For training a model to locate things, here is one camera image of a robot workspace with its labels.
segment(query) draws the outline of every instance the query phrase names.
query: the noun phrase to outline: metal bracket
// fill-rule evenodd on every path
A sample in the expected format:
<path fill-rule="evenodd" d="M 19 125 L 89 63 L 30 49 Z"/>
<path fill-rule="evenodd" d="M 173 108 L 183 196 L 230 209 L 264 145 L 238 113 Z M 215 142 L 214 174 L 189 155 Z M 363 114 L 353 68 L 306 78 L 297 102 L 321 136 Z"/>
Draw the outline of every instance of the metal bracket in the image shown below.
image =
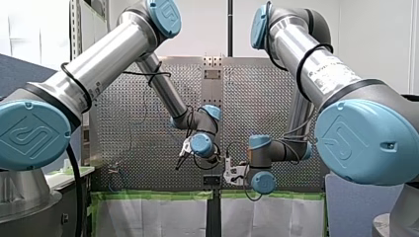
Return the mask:
<path fill-rule="evenodd" d="M 221 175 L 204 175 L 204 186 L 220 186 Z"/>
<path fill-rule="evenodd" d="M 221 70 L 205 70 L 204 79 L 221 79 Z"/>
<path fill-rule="evenodd" d="M 240 163 L 238 166 L 231 166 L 231 158 L 225 158 L 225 171 L 223 177 L 228 184 L 233 186 L 243 186 L 246 176 L 246 164 Z"/>
<path fill-rule="evenodd" d="M 80 0 L 70 1 L 70 26 L 71 60 L 73 60 L 82 52 Z"/>
<path fill-rule="evenodd" d="M 179 157 L 185 157 L 186 153 L 194 154 L 194 152 L 192 151 L 192 148 L 191 148 L 191 139 L 192 139 L 192 136 L 190 136 L 190 137 L 188 137 L 184 140 L 181 153 L 179 153 Z"/>

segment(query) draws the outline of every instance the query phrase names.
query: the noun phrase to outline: green tape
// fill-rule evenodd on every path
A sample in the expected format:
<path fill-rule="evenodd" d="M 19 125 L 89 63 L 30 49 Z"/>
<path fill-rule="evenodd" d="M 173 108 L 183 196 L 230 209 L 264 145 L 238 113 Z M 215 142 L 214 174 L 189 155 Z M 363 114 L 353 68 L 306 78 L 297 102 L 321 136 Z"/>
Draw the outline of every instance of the green tape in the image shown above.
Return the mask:
<path fill-rule="evenodd" d="M 79 167 L 79 172 L 80 173 L 84 173 L 87 170 L 91 169 L 91 167 Z M 52 171 L 49 172 L 48 175 L 55 175 L 55 174 L 64 174 L 64 175 L 74 175 L 73 169 L 69 168 L 68 170 L 66 170 L 65 172 L 60 172 L 60 171 Z"/>
<path fill-rule="evenodd" d="M 248 191 L 249 196 L 256 198 L 259 194 Z M 222 191 L 222 198 L 247 198 L 242 190 Z M 273 192 L 267 197 L 269 198 L 287 198 L 287 199 L 304 199 L 304 200 L 323 200 L 324 193 L 294 193 L 294 192 Z"/>
<path fill-rule="evenodd" d="M 117 193 L 91 193 L 92 199 L 155 199 L 155 200 L 193 200 L 211 199 L 212 192 L 154 192 L 154 191 L 121 191 Z"/>

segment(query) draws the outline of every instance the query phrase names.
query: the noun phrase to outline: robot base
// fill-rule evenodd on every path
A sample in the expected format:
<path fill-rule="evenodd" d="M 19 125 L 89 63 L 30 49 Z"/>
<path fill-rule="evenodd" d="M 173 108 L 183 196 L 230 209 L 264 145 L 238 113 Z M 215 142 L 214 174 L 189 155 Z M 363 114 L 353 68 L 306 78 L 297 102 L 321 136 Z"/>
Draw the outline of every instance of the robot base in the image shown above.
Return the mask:
<path fill-rule="evenodd" d="M 24 212 L 0 218 L 0 233 L 4 237 L 58 237 L 62 235 L 65 217 L 57 208 L 62 195 L 52 192 L 49 201 Z"/>

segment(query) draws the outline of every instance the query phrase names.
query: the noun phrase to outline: metal frame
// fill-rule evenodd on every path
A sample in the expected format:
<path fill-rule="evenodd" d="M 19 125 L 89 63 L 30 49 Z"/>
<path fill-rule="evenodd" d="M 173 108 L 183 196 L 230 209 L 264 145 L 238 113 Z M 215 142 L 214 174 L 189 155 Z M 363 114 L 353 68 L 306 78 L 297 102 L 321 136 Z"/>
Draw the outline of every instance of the metal frame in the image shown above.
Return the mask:
<path fill-rule="evenodd" d="M 186 104 L 193 104 L 195 109 L 203 104 L 221 107 L 223 115 L 215 142 L 222 151 L 231 141 L 238 140 L 244 143 L 242 146 L 230 148 L 235 164 L 239 160 L 246 159 L 248 135 L 253 132 L 264 132 L 273 137 L 280 137 L 285 131 L 294 82 L 288 72 L 274 67 L 269 59 L 226 57 L 161 57 L 160 59 L 163 61 L 163 71 L 172 72 L 175 87 Z M 139 72 L 135 65 L 128 70 Z M 122 75 L 95 102 L 90 114 L 91 159 L 103 162 L 102 168 L 92 177 L 92 190 L 106 191 L 110 180 L 108 168 L 112 164 L 112 159 L 125 157 L 126 163 L 123 169 L 128 169 L 126 170 L 127 178 L 130 179 L 129 185 L 126 186 L 128 189 L 167 192 L 211 190 L 213 197 L 208 201 L 207 236 L 220 236 L 220 190 L 241 188 L 221 182 L 219 177 L 223 172 L 222 166 L 211 171 L 201 171 L 195 167 L 192 160 L 189 160 L 179 172 L 174 171 L 181 145 L 173 144 L 168 138 L 165 125 L 168 123 L 169 115 L 157 96 L 147 88 L 145 78 Z M 139 121 L 144 118 L 144 103 L 149 118 L 145 118 L 141 128 L 128 128 L 131 127 L 130 119 Z M 121 108 L 128 111 L 128 116 L 124 115 Z M 180 140 L 184 139 L 184 131 L 175 129 L 171 131 Z M 134 138 L 135 145 L 130 152 L 126 152 L 124 147 L 126 148 L 129 133 Z M 318 193 L 324 192 L 323 178 L 328 170 L 314 150 L 313 158 L 309 161 L 301 162 L 298 166 L 278 163 L 274 166 L 273 173 L 279 180 L 278 190 Z M 115 185 L 120 189 L 124 184 L 121 180 L 116 180 Z"/>

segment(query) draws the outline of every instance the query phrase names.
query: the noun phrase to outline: robotic arm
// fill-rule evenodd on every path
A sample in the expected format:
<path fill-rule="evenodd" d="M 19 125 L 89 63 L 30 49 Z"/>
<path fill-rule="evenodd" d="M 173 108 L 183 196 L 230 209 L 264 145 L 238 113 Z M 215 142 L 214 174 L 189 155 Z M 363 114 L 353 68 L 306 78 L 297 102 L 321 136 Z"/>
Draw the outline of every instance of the robotic arm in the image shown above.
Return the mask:
<path fill-rule="evenodd" d="M 250 137 L 246 177 L 256 192 L 274 190 L 272 162 L 309 158 L 310 144 L 302 141 L 311 105 L 319 112 L 314 132 L 318 152 L 338 176 L 379 186 L 407 183 L 418 176 L 418 104 L 382 81 L 362 79 L 334 56 L 321 15 L 268 2 L 255 14 L 251 42 L 254 48 L 265 49 L 278 67 L 287 68 L 296 87 L 289 117 L 292 139 Z"/>
<path fill-rule="evenodd" d="M 33 170 L 57 159 L 68 145 L 81 116 L 124 70 L 136 62 L 148 76 L 173 118 L 186 129 L 190 113 L 169 77 L 160 71 L 154 50 L 181 30 L 180 13 L 173 1 L 140 1 L 120 16 L 119 25 L 62 71 L 43 83 L 28 83 L 0 104 L 0 168 Z M 204 106 L 190 129 L 192 151 L 206 158 L 214 153 L 219 108 Z"/>

